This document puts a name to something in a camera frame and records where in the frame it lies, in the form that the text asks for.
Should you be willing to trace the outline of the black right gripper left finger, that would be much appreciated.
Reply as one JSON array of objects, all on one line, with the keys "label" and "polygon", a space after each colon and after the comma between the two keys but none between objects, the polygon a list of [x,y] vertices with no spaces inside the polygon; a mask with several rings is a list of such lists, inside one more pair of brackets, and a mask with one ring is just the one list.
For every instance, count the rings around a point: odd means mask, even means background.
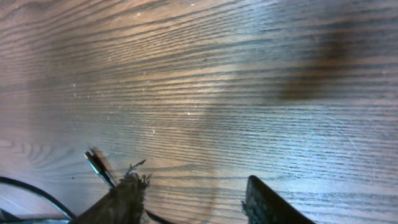
[{"label": "black right gripper left finger", "polygon": [[149,187],[148,175],[135,172],[140,161],[131,165],[120,183],[102,199],[73,219],[71,224],[145,224],[149,216],[144,209],[146,190]]}]

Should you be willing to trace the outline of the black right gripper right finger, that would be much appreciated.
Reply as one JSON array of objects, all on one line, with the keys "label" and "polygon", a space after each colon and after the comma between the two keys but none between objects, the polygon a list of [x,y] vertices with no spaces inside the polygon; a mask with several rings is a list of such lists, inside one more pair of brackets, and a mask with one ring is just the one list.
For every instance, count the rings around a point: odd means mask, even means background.
[{"label": "black right gripper right finger", "polygon": [[242,207],[249,224],[314,224],[255,175],[248,177]]}]

